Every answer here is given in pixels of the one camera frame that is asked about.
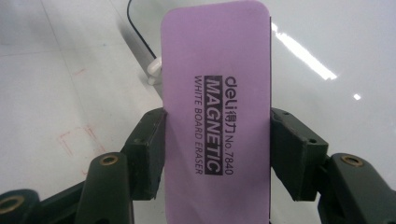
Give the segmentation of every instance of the pink eraser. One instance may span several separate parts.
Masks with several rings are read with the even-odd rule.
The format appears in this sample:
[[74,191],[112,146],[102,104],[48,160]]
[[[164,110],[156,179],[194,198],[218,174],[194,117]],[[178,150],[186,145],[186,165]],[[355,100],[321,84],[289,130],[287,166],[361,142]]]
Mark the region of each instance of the pink eraser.
[[269,222],[270,36],[256,1],[163,19],[168,224]]

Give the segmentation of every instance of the screw hole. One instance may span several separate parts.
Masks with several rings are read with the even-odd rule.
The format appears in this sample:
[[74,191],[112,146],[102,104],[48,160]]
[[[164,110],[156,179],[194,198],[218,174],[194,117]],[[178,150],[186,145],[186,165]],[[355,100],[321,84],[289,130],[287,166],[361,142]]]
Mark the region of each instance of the screw hole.
[[363,161],[361,161],[359,158],[356,157],[343,156],[341,157],[341,160],[352,166],[356,166],[356,167],[363,166]]
[[101,218],[97,220],[95,224],[110,224],[110,221],[107,218]]
[[100,160],[100,163],[102,165],[111,165],[116,163],[119,160],[118,157],[110,155],[110,156],[105,156]]
[[145,139],[140,139],[140,138],[136,138],[134,140],[135,143],[143,143],[145,141]]

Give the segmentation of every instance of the white table surface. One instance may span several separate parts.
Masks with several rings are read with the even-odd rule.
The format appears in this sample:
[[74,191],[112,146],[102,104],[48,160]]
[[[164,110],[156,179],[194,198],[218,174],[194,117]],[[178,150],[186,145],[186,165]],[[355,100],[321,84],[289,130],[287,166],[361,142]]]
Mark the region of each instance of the white table surface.
[[[226,1],[134,0],[133,21],[161,55],[163,15],[214,2]],[[272,106],[329,142],[329,155],[366,159],[396,189],[396,2],[262,2],[274,24]],[[317,203],[293,202],[274,174],[271,205],[275,224],[320,223]]]
[[[162,107],[122,38],[127,1],[0,0],[0,194],[40,199],[84,180]],[[136,223],[165,223],[163,194],[134,203]]]

